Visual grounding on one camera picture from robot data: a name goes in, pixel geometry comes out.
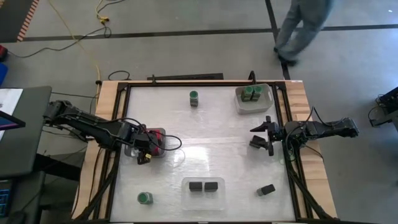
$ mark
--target person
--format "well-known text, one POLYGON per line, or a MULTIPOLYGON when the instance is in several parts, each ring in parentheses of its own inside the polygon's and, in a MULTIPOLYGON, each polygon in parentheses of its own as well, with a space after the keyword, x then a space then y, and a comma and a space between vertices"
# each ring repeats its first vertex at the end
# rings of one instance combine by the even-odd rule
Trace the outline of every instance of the person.
POLYGON ((282 63, 290 66, 297 63, 297 55, 322 29, 333 7, 333 2, 334 0, 292 0, 274 47, 274 52, 278 54, 282 63), (290 40, 300 21, 303 21, 303 27, 290 40))

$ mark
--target wooden board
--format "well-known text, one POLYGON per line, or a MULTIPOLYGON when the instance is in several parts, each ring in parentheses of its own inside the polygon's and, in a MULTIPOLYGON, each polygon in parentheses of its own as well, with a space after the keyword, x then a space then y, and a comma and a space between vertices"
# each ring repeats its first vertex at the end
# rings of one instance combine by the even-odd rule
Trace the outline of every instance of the wooden board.
MULTIPOLYGON (((287 94, 289 99, 290 110, 292 113, 293 120, 306 120, 310 114, 310 107, 308 104, 307 96, 304 90, 304 84, 301 81, 281 81, 281 80, 262 80, 267 82, 285 82, 287 88, 287 94)), ((152 81, 128 81, 130 83, 151 83, 152 81)), ((223 83, 223 82, 251 82, 249 80, 179 80, 179 81, 169 81, 162 80, 157 81, 158 83, 170 83, 170 82, 180 82, 180 83, 193 83, 193 82, 207 82, 207 83, 223 83)), ((96 107, 96 115, 104 119, 111 119, 113 108, 115 104, 116 92, 118 88, 119 81, 105 81, 101 87, 101 93, 99 95, 98 105, 96 107)), ((287 121, 286 112, 283 105, 283 98, 280 96, 280 107, 282 109, 282 119, 284 122, 287 121)), ((118 118, 121 117, 122 106, 119 104, 118 118)), ((309 146, 320 152, 319 145, 316 141, 308 143, 309 146)), ((77 205, 75 213, 72 218, 79 216, 79 214, 84 210, 90 201, 90 191, 91 183, 93 181, 95 160, 99 151, 99 147, 96 142, 92 141, 88 143, 87 152, 85 156, 85 161, 83 167, 81 168, 80 177, 80 189, 79 194, 76 194, 77 205)), ((303 169, 305 173, 305 179, 307 181, 308 190, 314 196, 315 200, 323 207, 323 209, 331 216, 336 217, 335 205, 333 203, 333 198, 331 196, 330 187, 328 183, 328 178, 326 176, 325 166, 323 165, 322 159, 319 155, 315 154, 313 151, 307 148, 301 149, 301 158, 303 169)), ((100 175, 102 170, 102 164, 104 159, 104 152, 99 155, 98 165, 95 171, 94 184, 92 187, 91 198, 95 195, 98 189, 98 182, 100 181, 100 175)), ((303 205, 302 195, 297 189, 298 200, 300 205, 300 211, 302 217, 305 217, 305 207, 303 205)), ((108 199, 108 191, 103 195, 103 200, 101 203, 101 209, 99 213, 100 218, 105 217, 106 202, 108 199)))

